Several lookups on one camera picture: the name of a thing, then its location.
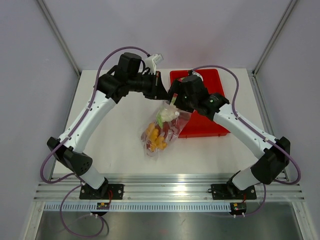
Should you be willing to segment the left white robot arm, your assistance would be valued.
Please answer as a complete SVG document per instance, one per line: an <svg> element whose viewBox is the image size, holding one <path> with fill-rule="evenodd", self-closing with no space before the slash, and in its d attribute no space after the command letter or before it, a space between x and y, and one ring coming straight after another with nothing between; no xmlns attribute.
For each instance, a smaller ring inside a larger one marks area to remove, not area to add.
<svg viewBox="0 0 320 240"><path fill-rule="evenodd" d="M97 75L91 99L58 138L50 137L47 146L54 157L71 170L88 187L92 196L103 199L109 182L93 166L85 147L102 119L130 92L142 93L146 99L168 100L157 64L163 60L159 53L141 56L125 52L107 73Z"/></svg>

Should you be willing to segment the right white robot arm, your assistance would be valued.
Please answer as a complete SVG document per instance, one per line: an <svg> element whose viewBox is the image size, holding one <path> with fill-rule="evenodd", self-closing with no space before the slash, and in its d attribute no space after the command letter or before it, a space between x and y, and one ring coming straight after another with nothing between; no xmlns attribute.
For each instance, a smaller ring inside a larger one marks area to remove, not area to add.
<svg viewBox="0 0 320 240"><path fill-rule="evenodd" d="M220 93L209 93L202 79L189 75L174 80L168 91L170 102L186 112L196 111L210 121L227 129L257 158L257 162L235 173L226 183L230 197L239 198L247 188L272 183L289 164L290 141L264 133L255 125L245 122Z"/></svg>

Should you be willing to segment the yellow ginger root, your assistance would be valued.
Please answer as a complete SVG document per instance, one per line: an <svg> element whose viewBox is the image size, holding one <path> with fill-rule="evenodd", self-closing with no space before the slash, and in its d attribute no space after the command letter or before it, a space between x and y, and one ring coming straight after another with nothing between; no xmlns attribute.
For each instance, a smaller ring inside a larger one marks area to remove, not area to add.
<svg viewBox="0 0 320 240"><path fill-rule="evenodd" d="M154 123L150 123L148 128L145 130L146 134L146 146L150 152L155 152L157 150L164 150L167 147L165 138L160 135L160 130L156 128Z"/></svg>

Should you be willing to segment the clear zip top bag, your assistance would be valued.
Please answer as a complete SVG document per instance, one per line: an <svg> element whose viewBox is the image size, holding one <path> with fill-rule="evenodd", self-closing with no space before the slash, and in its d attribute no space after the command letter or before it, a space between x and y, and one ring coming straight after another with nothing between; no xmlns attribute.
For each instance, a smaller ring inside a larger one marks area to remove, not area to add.
<svg viewBox="0 0 320 240"><path fill-rule="evenodd" d="M163 101L140 129L140 141L145 155L157 158L170 147L190 121L191 115Z"/></svg>

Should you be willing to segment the white cauliflower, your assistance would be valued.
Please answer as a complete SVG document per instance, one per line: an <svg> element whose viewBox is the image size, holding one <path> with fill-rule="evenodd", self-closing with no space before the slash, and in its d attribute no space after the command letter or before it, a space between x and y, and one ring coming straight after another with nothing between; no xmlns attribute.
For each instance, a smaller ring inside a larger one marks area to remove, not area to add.
<svg viewBox="0 0 320 240"><path fill-rule="evenodd" d="M180 113L177 110L162 108L156 114L156 122L160 128L163 128L165 122L171 122L179 116Z"/></svg>

